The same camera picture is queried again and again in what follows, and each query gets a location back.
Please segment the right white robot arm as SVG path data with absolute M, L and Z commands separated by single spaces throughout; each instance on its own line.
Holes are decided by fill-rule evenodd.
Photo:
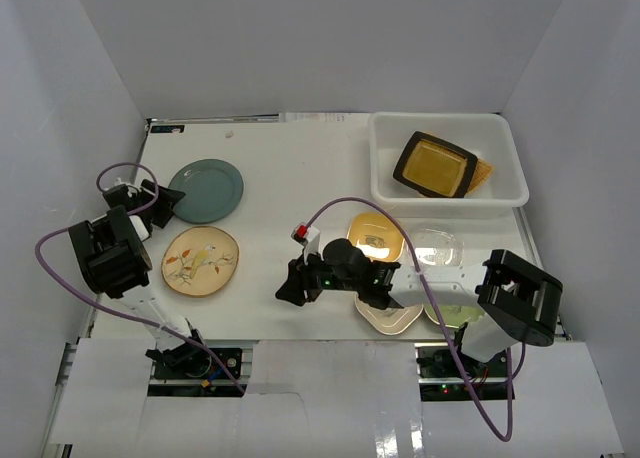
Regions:
M 509 250 L 496 249 L 481 264 L 417 271 L 398 262 L 372 260 L 348 240 L 336 239 L 320 253 L 304 251 L 291 260 L 275 296 L 303 306 L 325 290 L 353 292 L 379 310 L 417 305 L 482 310 L 480 318 L 457 334 L 451 352 L 453 368 L 472 377 L 516 343 L 554 343 L 563 285 Z

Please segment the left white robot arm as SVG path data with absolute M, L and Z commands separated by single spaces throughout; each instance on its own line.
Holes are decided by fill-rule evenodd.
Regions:
M 210 368 L 211 352 L 198 344 L 202 337 L 189 321 L 154 295 L 152 261 L 143 245 L 154 227 L 167 225 L 185 194 L 145 179 L 139 188 L 117 184 L 102 197 L 109 206 L 106 214 L 68 231 L 84 281 L 94 293 L 118 300 L 136 317 L 155 323 L 147 327 L 155 338 L 147 357 L 176 373 L 202 376 Z M 183 337 L 197 343 L 186 343 Z

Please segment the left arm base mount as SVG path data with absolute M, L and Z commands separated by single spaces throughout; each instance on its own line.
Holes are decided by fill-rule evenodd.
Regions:
M 211 352 L 225 365 L 239 389 L 219 363 L 209 355 L 196 357 L 183 369 L 154 364 L 147 388 L 148 397 L 241 398 L 247 388 L 252 366 L 250 347 L 213 347 Z

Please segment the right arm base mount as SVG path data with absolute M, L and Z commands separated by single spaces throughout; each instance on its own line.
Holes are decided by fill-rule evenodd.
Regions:
M 416 366 L 421 401 L 470 402 L 469 388 L 454 363 L 446 344 L 416 347 Z M 498 353 L 487 363 L 461 358 L 465 372 L 481 401 L 505 401 L 507 399 L 507 357 Z

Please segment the black square amber plate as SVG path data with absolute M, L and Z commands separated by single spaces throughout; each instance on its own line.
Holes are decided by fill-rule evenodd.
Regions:
M 416 131 L 406 143 L 392 177 L 428 198 L 463 198 L 470 188 L 477 164 L 478 157 L 474 153 Z

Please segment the teal round plate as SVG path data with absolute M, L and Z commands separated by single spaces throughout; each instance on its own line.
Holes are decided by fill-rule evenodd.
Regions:
M 174 206 L 174 215 L 189 224 L 209 224 L 230 215 L 244 193 L 244 180 L 231 163 L 202 159 L 181 168 L 169 188 L 184 197 Z

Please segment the woven fan-shaped basket plate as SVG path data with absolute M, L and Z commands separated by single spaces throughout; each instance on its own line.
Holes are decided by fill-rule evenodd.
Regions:
M 421 134 L 426 157 L 419 165 L 420 186 L 426 189 L 425 196 L 460 198 L 473 193 L 491 176 L 494 167 L 477 159 L 473 176 L 468 187 L 463 190 L 463 178 L 470 170 L 471 162 L 453 151 L 449 142 L 438 142 L 435 136 Z

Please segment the clear plastic dish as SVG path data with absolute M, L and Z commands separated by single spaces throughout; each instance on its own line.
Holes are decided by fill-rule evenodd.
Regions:
M 424 266 L 453 267 L 462 263 L 462 242 L 451 233 L 417 228 L 409 233 L 409 238 Z

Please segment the cream panda square dish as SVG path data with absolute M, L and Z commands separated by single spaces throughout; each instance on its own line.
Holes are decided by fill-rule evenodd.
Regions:
M 354 299 L 358 313 L 380 334 L 397 336 L 405 332 L 423 313 L 423 305 L 379 310 Z

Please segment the white plastic bin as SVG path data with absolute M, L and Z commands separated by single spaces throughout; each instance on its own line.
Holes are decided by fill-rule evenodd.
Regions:
M 368 119 L 370 187 L 374 201 L 402 218 L 493 219 L 525 205 L 529 189 L 508 122 L 484 113 L 377 112 Z M 428 198 L 392 177 L 415 132 L 461 147 L 493 167 L 463 198 Z

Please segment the beige bird branch plate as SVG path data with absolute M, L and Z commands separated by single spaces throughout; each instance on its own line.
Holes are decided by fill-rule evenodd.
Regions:
M 179 234 L 161 261 L 165 284 L 191 298 L 220 291 L 233 277 L 239 261 L 239 245 L 226 231 L 196 226 Z

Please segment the yellow panda square dish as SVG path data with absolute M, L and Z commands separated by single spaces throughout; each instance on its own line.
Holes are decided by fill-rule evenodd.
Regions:
M 396 226 L 380 213 L 361 213 L 353 218 L 347 239 L 366 257 L 396 262 L 404 250 L 405 239 Z

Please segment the green panda square dish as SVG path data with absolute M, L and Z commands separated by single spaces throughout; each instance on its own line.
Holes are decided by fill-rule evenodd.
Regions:
M 439 309 L 444 325 L 448 329 L 459 329 L 466 323 L 475 322 L 484 315 L 481 308 L 474 306 L 447 305 L 440 306 Z

